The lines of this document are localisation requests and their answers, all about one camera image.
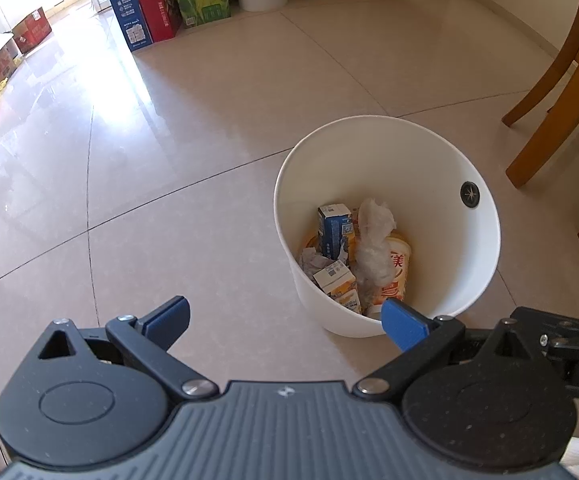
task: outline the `metal screw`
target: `metal screw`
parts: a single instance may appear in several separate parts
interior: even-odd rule
[[[357,384],[359,390],[367,395],[384,394],[389,389],[389,383],[380,377],[367,377]]]
[[[183,392],[190,397],[207,397],[217,389],[218,386],[208,379],[192,379],[182,386]]]

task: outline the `tile floor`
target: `tile floor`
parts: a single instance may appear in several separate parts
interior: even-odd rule
[[[500,118],[550,62],[471,0],[290,0],[134,56],[111,12],[68,14],[0,96],[0,391],[51,319],[96,326],[175,294],[192,323],[171,352],[221,386],[352,383],[393,358],[384,336],[305,315],[273,225],[288,150],[356,114],[433,129],[489,183],[503,248],[467,322],[579,317],[579,134],[523,190],[504,174],[554,99]]]

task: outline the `hole on trash can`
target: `hole on trash can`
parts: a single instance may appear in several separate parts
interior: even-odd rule
[[[467,207],[474,208],[481,201],[481,192],[473,182],[465,182],[460,188],[460,200]]]

